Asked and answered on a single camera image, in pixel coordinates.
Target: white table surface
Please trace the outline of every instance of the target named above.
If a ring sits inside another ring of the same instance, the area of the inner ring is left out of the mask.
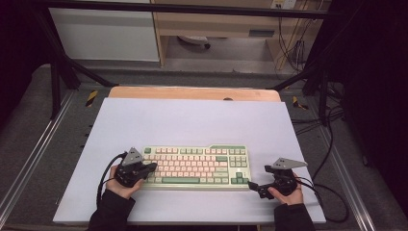
[[[265,165],[279,157],[304,161],[285,103],[106,98],[72,174],[54,221],[84,224],[96,210],[96,191],[107,164],[134,146],[244,144],[251,181],[273,182]],[[306,167],[297,175],[310,179]],[[313,222],[325,222],[313,192],[303,187]],[[131,224],[271,224],[276,199],[254,191],[149,191],[133,196]]]

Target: mechanical keyboard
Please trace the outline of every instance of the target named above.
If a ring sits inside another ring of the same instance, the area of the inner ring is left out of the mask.
[[[143,184],[150,190],[249,190],[244,145],[146,146],[143,163],[157,163]]]

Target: white cabinet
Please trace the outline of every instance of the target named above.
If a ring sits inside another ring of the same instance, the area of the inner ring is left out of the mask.
[[[149,0],[116,0],[149,3]],[[50,9],[72,59],[158,62],[152,13]]]

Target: space bar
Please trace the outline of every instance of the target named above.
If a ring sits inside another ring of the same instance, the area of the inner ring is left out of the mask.
[[[199,184],[200,178],[195,177],[163,177],[164,184]]]

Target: cable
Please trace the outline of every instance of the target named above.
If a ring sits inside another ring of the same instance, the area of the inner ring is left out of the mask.
[[[331,222],[335,222],[335,223],[343,223],[343,222],[345,222],[345,221],[348,219],[348,217],[350,216],[350,211],[349,211],[349,209],[348,209],[348,207],[347,207],[347,203],[345,203],[344,198],[343,198],[338,192],[336,192],[336,191],[330,189],[330,188],[327,187],[327,186],[323,186],[323,185],[321,185],[321,184],[315,184],[315,187],[321,187],[321,188],[324,188],[324,189],[326,189],[326,190],[332,192],[332,193],[333,193],[334,195],[336,195],[336,196],[342,201],[342,203],[344,204],[344,210],[345,210],[344,218],[341,218],[341,219],[333,219],[333,218],[329,218],[329,217],[327,217],[327,216],[324,216],[324,217],[325,217],[327,220],[329,220],[329,221],[331,221]]]
[[[119,155],[115,156],[115,157],[111,160],[111,162],[108,164],[108,166],[106,167],[105,171],[103,172],[101,181],[100,181],[99,186],[98,186],[98,192],[97,192],[97,194],[96,194],[96,207],[99,207],[99,204],[100,204],[101,199],[102,199],[102,187],[103,187],[103,185],[104,185],[106,182],[112,180],[112,178],[111,178],[111,179],[108,179],[108,180],[104,181],[105,176],[106,176],[106,173],[108,172],[108,170],[109,170],[109,168],[111,167],[111,165],[112,165],[117,159],[119,159],[119,158],[122,158],[122,159],[125,158],[125,157],[126,157],[126,154],[127,154],[127,152],[124,152],[124,153],[122,153],[122,154],[119,154]]]
[[[330,112],[329,112],[329,116],[328,116],[328,117],[330,117],[330,115],[332,114],[333,110],[335,110],[335,109],[337,109],[337,108],[340,108],[340,106],[337,106],[337,107],[332,108],[332,109],[330,110]],[[318,167],[318,170],[316,170],[315,174],[313,174],[313,177],[312,177],[312,180],[313,180],[313,181],[315,181],[316,176],[318,175],[318,173],[320,172],[321,168],[322,168],[322,167],[324,166],[324,164],[326,163],[326,161],[327,161],[327,159],[328,159],[328,157],[329,157],[329,155],[330,155],[331,149],[332,149],[332,147],[333,147],[333,140],[334,140],[334,138],[333,138],[333,130],[332,130],[331,125],[330,125],[330,119],[327,120],[327,127],[328,127],[329,133],[330,133],[329,149],[327,150],[327,153],[326,153],[326,155],[325,155],[323,161],[320,163],[320,166]]]
[[[350,211],[349,211],[349,209],[348,209],[348,207],[347,207],[347,204],[345,203],[344,198],[343,198],[338,192],[336,192],[336,191],[330,189],[330,188],[327,187],[327,186],[321,185],[321,184],[313,184],[312,181],[310,181],[310,180],[308,180],[308,179],[306,179],[306,178],[304,178],[304,177],[295,177],[295,178],[296,178],[296,182],[297,182],[298,184],[300,184],[300,185],[302,185],[302,186],[305,186],[305,187],[309,188],[310,190],[312,190],[313,192],[315,192],[316,198],[318,199],[318,202],[319,202],[321,208],[324,208],[324,204],[323,204],[323,200],[321,199],[321,195],[320,195],[319,191],[316,190],[316,187],[324,188],[324,189],[326,189],[326,190],[332,192],[334,195],[336,195],[336,196],[342,201],[342,203],[344,204],[344,210],[345,210],[345,215],[344,215],[344,217],[341,218],[341,219],[333,219],[333,218],[329,218],[328,216],[324,215],[324,217],[325,217],[327,220],[329,220],[329,221],[331,221],[331,222],[335,222],[335,223],[343,223],[343,222],[345,222],[346,220],[348,220],[348,217],[349,217],[349,215],[350,215]],[[308,182],[310,183],[310,185],[308,185],[308,184],[306,184],[306,183],[303,183],[302,181],[297,180],[297,179],[306,180],[306,181],[308,181]]]

